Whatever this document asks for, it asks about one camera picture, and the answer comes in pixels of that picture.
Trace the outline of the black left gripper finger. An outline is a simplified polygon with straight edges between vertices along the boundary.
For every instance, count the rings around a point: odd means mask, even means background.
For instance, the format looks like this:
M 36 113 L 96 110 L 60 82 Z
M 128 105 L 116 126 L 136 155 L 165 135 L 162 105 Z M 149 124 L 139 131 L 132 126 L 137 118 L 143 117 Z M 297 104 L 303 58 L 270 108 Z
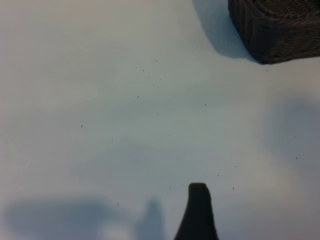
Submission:
M 188 186 L 186 209 L 174 237 L 176 240 L 218 240 L 211 194 L 205 183 Z

